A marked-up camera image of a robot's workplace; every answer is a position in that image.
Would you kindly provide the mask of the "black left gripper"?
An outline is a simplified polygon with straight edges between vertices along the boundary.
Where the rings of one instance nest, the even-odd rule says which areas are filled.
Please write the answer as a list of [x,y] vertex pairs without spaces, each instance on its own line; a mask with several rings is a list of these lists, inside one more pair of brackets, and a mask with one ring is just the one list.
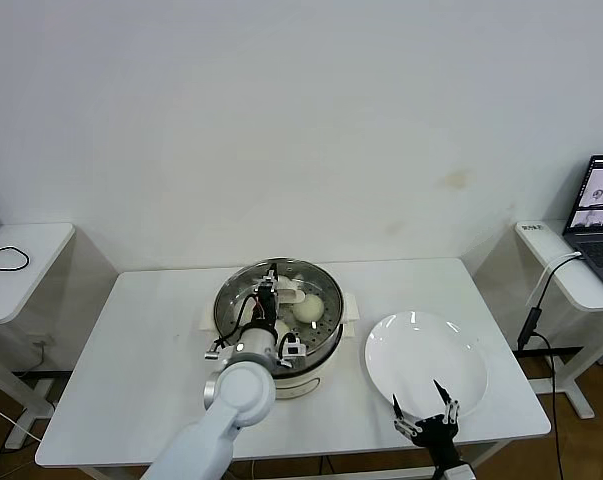
[[276,268],[268,268],[256,289],[257,317],[260,328],[274,328],[278,318],[278,301],[282,299],[283,284],[278,282]]

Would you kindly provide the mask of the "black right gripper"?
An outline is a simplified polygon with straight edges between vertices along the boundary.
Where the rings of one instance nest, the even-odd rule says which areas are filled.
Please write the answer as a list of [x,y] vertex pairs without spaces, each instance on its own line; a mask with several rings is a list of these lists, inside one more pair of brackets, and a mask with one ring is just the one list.
[[423,420],[404,411],[395,395],[392,395],[394,427],[418,447],[425,448],[437,469],[451,469],[460,465],[460,455],[454,445],[458,434],[459,401],[436,380],[435,388],[444,404],[443,417],[429,417]]

